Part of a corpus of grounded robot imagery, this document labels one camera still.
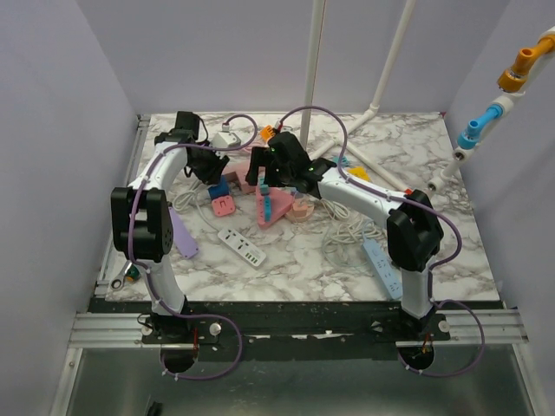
white power strip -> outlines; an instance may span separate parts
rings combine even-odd
[[[254,268],[260,267],[266,259],[263,251],[234,229],[224,228],[218,233],[218,238]]]

blue block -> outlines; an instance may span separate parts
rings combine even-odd
[[[268,185],[262,184],[260,186],[260,195],[270,195],[270,187]]]
[[[212,201],[214,199],[224,197],[225,195],[229,195],[229,185],[227,184],[225,178],[222,176],[219,180],[219,184],[209,187],[208,193],[210,194],[210,199]]]
[[[270,196],[264,197],[264,221],[267,223],[271,218],[271,201]]]
[[[333,161],[334,163],[339,163],[339,156],[335,156],[334,158],[331,158],[331,161]],[[350,162],[345,156],[343,156],[343,159],[341,159],[341,165],[350,166]]]

screw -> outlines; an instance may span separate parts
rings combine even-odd
[[[153,330],[150,329],[150,328],[147,328],[147,327],[142,327],[142,328],[140,329],[140,332],[141,332],[144,336],[149,336],[150,334],[153,333]]]
[[[441,321],[437,327],[440,329],[441,332],[443,333],[447,333],[449,332],[449,329],[451,328],[451,326],[449,325],[449,322],[447,321]]]
[[[222,326],[219,323],[215,322],[210,325],[210,328],[208,330],[210,331],[210,335],[216,336],[219,335],[220,332],[222,332]]]

yellow tag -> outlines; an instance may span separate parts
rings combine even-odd
[[[347,169],[351,175],[356,176],[357,178],[363,179],[367,182],[370,182],[370,176],[366,173],[366,170],[362,166],[351,167]]]
[[[268,140],[270,140],[275,135],[276,134],[274,133],[274,129],[272,128],[272,126],[266,126],[262,130],[260,130],[260,137],[266,143],[268,143]]]

pink triangle block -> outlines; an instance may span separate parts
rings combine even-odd
[[[291,209],[294,197],[288,192],[270,188],[271,217],[270,221],[264,221],[264,196],[260,193],[258,186],[256,188],[258,226],[260,229],[266,230]]]
[[[242,193],[253,193],[256,186],[252,186],[246,183],[245,176],[249,172],[250,161],[246,160],[244,162],[233,163],[227,165],[222,172],[222,176],[228,182],[238,182],[239,188]]]

